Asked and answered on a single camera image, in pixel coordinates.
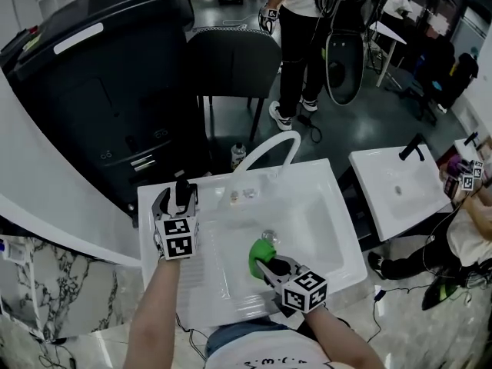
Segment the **shoe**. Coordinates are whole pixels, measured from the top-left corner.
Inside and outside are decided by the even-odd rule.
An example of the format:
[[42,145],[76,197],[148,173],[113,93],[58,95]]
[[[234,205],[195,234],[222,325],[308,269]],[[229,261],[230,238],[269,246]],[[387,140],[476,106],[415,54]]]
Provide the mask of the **shoe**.
[[280,115],[280,112],[278,111],[279,108],[279,102],[273,101],[268,107],[268,113],[270,114],[271,118],[277,122],[278,128],[280,128],[282,131],[292,130],[292,118],[284,118],[282,115]]
[[317,100],[314,101],[308,101],[304,98],[304,96],[301,96],[300,103],[304,107],[304,109],[308,112],[316,112],[317,111]]
[[438,274],[430,287],[425,291],[422,300],[422,310],[426,311],[441,302],[446,301],[458,289],[457,279],[454,277],[456,272],[451,269]]
[[369,263],[369,266],[371,269],[377,273],[377,276],[379,276],[381,279],[386,280],[386,278],[383,276],[383,273],[381,272],[381,265],[383,264],[384,258],[380,256],[379,254],[376,253],[369,253],[367,256],[367,262]]
[[443,114],[447,114],[447,109],[443,108],[441,104],[437,104],[437,107],[439,108],[439,111],[441,111]]

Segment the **black glove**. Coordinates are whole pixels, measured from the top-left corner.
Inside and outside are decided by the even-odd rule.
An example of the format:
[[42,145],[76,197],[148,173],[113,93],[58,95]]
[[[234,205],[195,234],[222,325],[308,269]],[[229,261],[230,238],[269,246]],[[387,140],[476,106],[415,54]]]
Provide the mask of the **black glove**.
[[275,30],[275,22],[278,19],[278,10],[273,8],[267,8],[264,6],[258,15],[258,22],[260,29],[273,34]]

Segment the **blue denim shorts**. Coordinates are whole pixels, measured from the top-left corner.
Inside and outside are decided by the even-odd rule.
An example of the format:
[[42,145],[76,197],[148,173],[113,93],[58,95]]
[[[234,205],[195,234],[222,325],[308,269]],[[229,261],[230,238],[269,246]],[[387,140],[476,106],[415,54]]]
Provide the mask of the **blue denim shorts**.
[[283,324],[277,324],[268,317],[257,318],[243,323],[225,325],[218,328],[207,340],[205,356],[210,357],[215,351],[227,343],[231,343],[251,332],[284,331],[290,329]]

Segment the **green cloth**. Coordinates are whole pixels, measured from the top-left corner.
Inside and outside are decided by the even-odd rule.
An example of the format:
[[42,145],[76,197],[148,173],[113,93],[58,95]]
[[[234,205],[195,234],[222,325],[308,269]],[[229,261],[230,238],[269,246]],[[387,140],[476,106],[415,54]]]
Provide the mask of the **green cloth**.
[[256,260],[268,264],[270,260],[277,255],[274,245],[265,239],[257,239],[249,251],[249,271],[254,278],[263,280],[263,274],[256,265]]

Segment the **white label strip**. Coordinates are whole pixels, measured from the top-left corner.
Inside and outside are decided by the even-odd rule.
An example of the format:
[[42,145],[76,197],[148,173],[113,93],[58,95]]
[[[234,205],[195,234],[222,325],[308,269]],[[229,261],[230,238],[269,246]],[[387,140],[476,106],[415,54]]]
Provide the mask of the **white label strip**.
[[74,45],[77,45],[79,42],[86,40],[93,35],[96,35],[104,30],[104,26],[102,23],[96,23],[95,25],[85,28],[81,32],[74,34],[72,37],[67,38],[66,40],[60,42],[59,44],[53,47],[53,51],[56,55],[60,55],[63,51],[66,51],[68,48],[71,48]]

